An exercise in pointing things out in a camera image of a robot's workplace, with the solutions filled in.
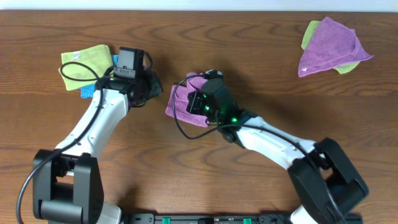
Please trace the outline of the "purple microfiber cloth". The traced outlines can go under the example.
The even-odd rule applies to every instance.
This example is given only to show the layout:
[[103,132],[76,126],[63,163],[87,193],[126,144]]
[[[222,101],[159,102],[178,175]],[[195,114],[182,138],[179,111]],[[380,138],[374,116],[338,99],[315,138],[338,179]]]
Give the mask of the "purple microfiber cloth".
[[169,102],[165,110],[166,115],[174,117],[173,106],[175,106],[175,112],[179,121],[207,128],[208,124],[206,122],[206,116],[190,114],[187,111],[188,94],[201,90],[201,87],[205,82],[206,79],[203,77],[189,78],[185,86],[182,85],[177,88],[175,97],[173,97],[173,93],[176,85],[173,85],[170,92]]

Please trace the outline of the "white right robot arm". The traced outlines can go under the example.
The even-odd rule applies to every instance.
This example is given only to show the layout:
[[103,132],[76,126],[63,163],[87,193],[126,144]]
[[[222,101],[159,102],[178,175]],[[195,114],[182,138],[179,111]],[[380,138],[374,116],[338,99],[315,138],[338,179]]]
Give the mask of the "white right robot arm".
[[188,94],[187,111],[216,123],[224,139],[256,151],[284,168],[300,198],[291,223],[348,223],[349,212],[369,189],[340,145],[300,139],[238,108],[230,95]]

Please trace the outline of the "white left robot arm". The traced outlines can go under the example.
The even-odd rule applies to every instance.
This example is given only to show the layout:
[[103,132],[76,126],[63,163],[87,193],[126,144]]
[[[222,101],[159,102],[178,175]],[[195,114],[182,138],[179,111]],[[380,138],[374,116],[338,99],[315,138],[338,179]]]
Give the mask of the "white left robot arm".
[[72,132],[54,150],[34,157],[34,217],[50,223],[119,223],[122,210],[104,201],[98,159],[131,108],[162,93],[152,70],[134,78],[103,77]]

